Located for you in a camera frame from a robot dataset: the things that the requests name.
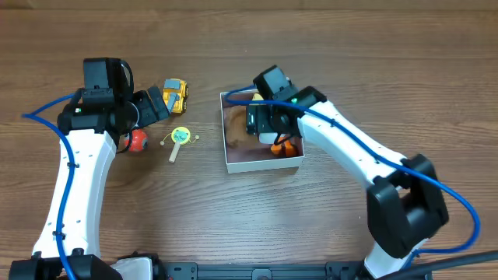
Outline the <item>yellow and blue toy truck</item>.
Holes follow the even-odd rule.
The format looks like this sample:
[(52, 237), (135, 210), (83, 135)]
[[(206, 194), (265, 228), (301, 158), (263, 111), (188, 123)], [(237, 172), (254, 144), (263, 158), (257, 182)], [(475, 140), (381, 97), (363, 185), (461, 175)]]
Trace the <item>yellow and blue toy truck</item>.
[(163, 84), (163, 100), (171, 114), (183, 114), (187, 110), (189, 88), (182, 79), (166, 79)]

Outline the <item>red ball toy with eye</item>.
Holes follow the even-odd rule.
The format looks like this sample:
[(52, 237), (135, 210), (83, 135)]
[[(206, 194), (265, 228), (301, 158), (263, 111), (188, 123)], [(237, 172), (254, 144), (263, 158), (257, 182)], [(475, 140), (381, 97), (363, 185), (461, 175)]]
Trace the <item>red ball toy with eye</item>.
[(144, 129), (135, 129), (124, 137), (126, 152), (141, 152), (148, 147), (149, 137)]

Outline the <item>white plush duck toy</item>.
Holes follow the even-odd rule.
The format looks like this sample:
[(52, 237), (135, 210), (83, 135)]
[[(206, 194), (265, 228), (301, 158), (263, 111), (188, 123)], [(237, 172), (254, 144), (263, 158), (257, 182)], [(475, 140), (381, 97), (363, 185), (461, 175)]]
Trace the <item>white plush duck toy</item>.
[(256, 135), (261, 144), (271, 145), (272, 154), (279, 158), (295, 157), (300, 154), (298, 147), (291, 141), (290, 136), (274, 132), (269, 124), (270, 108), (249, 105), (247, 107), (247, 133)]

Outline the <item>brown plush toy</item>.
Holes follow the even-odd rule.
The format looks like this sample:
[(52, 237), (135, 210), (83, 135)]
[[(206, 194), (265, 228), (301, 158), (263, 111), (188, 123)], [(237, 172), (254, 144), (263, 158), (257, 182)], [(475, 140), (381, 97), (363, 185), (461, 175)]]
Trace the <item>brown plush toy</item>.
[(224, 109), (226, 144), (232, 149), (243, 148), (249, 141), (246, 122), (246, 107), (234, 106)]

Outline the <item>white square box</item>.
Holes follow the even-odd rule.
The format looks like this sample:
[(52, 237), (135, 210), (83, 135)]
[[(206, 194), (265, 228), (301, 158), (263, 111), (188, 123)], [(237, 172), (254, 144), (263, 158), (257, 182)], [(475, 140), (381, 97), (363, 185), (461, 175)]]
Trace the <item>white square box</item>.
[(278, 157), (275, 156), (270, 145), (260, 144), (253, 149), (237, 147), (232, 149), (228, 146), (227, 129), (229, 127), (227, 117), (228, 110), (233, 104), (224, 100), (226, 92), (220, 93), (221, 123), (223, 150), (225, 153), (225, 164), (228, 173), (243, 173), (251, 171), (275, 170), (282, 168), (298, 168), (303, 162), (305, 152), (303, 141), (300, 138), (291, 138), (290, 141), (296, 148), (296, 156)]

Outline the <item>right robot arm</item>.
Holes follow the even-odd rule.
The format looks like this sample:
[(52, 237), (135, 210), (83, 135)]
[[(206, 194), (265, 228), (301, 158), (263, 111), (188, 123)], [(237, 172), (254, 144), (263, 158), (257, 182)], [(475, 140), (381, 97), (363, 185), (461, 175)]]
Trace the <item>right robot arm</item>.
[(323, 93), (312, 86), (297, 89), (276, 65), (253, 83), (262, 99), (247, 108), (248, 133), (267, 134), (274, 143), (297, 136), (317, 145), (366, 189), (374, 245), (363, 262), (365, 276), (376, 279), (401, 270), (448, 222), (438, 187), (389, 165), (435, 179), (433, 164), (425, 156), (408, 159), (382, 146), (343, 117)]

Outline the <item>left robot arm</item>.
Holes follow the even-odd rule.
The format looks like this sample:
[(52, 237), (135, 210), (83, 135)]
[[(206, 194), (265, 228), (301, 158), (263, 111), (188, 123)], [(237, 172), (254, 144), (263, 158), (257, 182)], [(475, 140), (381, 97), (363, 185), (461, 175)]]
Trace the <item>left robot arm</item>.
[(134, 252), (107, 264), (100, 253), (100, 216), (108, 171), (122, 136), (167, 118), (171, 107), (153, 86), (136, 92), (129, 64), (120, 58), (87, 58), (84, 86), (62, 97), (52, 124), (43, 107), (26, 115), (60, 139), (58, 178), (47, 220), (32, 255), (13, 261), (10, 279), (165, 279), (156, 254)]

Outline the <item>wooden cat rattle drum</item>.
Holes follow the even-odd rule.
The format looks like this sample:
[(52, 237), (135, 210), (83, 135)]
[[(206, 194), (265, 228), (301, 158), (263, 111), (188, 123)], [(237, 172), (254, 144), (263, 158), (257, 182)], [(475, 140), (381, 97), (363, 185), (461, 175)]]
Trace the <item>wooden cat rattle drum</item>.
[(192, 135), (192, 133), (190, 132), (190, 130), (188, 128), (180, 126), (180, 127), (176, 127), (174, 130), (172, 130), (171, 133), (166, 135), (160, 141), (160, 145), (165, 146), (166, 140), (168, 138), (170, 138), (171, 141), (174, 143), (174, 147), (171, 151), (171, 154), (170, 154), (168, 161), (170, 163), (175, 163), (181, 146), (186, 145), (188, 143), (191, 144), (191, 143), (198, 141), (200, 139), (200, 136), (199, 135)]

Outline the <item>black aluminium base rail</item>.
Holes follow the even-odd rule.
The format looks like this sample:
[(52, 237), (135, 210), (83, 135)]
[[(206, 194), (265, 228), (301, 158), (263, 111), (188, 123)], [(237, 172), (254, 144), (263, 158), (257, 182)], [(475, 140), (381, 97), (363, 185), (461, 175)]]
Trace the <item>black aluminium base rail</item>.
[(362, 261), (332, 261), (326, 264), (164, 264), (167, 279), (193, 280), (324, 280), (371, 279)]

